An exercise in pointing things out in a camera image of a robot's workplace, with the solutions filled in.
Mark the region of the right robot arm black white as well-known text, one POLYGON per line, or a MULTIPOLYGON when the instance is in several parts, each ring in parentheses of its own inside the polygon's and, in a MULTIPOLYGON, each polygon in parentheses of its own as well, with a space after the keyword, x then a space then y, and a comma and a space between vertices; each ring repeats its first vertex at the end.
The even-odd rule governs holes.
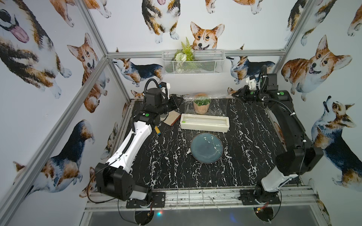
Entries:
POLYGON ((244 103, 261 104, 270 110, 284 137, 286 151, 277 155, 274 169, 255 187, 256 197, 274 195, 292 179, 310 172, 323 157, 323 151, 308 138, 295 112, 291 95, 278 88, 276 74, 251 76, 246 83, 233 93, 233 97, 244 103))

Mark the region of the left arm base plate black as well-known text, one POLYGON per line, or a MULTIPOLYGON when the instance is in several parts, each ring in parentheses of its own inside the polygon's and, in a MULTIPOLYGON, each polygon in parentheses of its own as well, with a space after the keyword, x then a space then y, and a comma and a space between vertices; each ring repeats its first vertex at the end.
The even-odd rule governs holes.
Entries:
POLYGON ((150 192, 143 200, 129 199, 126 204, 127 209, 139 209, 139 208, 164 208, 166 201, 165 192, 150 192))

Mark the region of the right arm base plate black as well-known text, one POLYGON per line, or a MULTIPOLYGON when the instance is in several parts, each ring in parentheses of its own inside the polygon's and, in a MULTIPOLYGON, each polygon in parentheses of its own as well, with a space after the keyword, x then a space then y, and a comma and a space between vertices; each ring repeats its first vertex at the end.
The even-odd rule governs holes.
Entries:
POLYGON ((278 192, 264 192, 264 191, 256 191, 255 189, 244 190, 241 189, 239 191, 239 200, 243 203, 243 205, 251 206, 251 205, 265 205, 269 204, 280 204, 281 200, 279 198, 278 192))

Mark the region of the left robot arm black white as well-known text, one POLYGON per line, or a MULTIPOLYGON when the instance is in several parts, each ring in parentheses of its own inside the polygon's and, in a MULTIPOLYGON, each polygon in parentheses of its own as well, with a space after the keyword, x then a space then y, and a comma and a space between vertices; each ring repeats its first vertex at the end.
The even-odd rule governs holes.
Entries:
POLYGON ((139 200, 142 206, 152 201, 152 190, 137 184, 129 174, 141 146, 160 123, 161 115, 170 114, 184 101, 167 88, 151 88, 145 92, 142 108, 133 117, 131 130, 122 145, 106 163, 95 169, 97 191, 122 201, 139 200))

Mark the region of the cream plastic wrap dispenser box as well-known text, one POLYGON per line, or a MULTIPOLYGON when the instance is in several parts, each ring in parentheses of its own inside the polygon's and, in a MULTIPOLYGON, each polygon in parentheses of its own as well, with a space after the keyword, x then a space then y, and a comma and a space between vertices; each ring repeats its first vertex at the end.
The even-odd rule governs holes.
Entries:
POLYGON ((183 130, 226 133, 230 128, 230 121, 223 116, 182 114, 180 125, 183 130))

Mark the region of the blue-grey ceramic plate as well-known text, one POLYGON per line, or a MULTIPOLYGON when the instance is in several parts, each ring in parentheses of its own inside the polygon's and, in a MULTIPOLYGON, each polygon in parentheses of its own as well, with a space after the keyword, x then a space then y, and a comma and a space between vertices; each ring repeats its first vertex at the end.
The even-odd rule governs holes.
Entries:
POLYGON ((211 133, 195 136, 190 144, 192 156, 199 162, 212 164, 217 162, 224 153, 220 139, 211 133))

